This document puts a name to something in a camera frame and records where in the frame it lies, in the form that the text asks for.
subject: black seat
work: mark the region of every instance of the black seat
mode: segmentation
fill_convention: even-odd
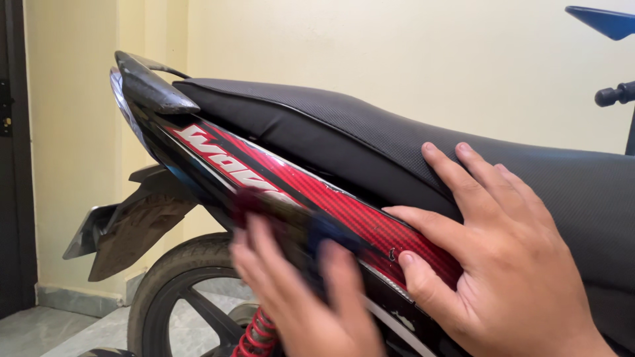
[[[406,119],[362,100],[312,88],[187,79],[175,87],[208,119],[227,126],[376,205],[410,205],[461,221],[451,193],[423,160],[430,141],[453,160],[468,142],[503,163],[544,200],[587,285],[592,305],[625,298],[635,311],[635,158],[515,144]],[[621,309],[598,325],[630,324]]]

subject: door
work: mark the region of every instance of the door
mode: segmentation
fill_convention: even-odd
[[[23,34],[22,2],[0,0],[0,318],[34,306],[37,281]]]

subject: mudguard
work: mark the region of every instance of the mudguard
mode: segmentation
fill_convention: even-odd
[[[88,281],[100,281],[132,266],[199,201],[160,165],[130,175],[139,188],[118,205],[93,207],[63,255],[97,253]]]

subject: hand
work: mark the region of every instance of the hand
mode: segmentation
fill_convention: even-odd
[[[248,233],[236,231],[231,244],[238,274],[276,324],[289,357],[380,357],[384,346],[362,296],[353,256],[338,244],[320,246],[321,267],[333,310],[309,290],[282,256],[268,221],[248,216]],[[246,244],[250,234],[255,249]]]
[[[454,292],[413,252],[399,263],[408,291],[457,343],[480,356],[615,356],[595,327],[582,279],[542,201],[503,165],[469,145],[459,160],[431,143],[425,160],[452,190],[461,225],[417,208],[385,208],[464,268]]]

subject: red spring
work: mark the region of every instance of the red spring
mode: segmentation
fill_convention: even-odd
[[[267,357],[276,344],[276,326],[259,307],[232,357]]]

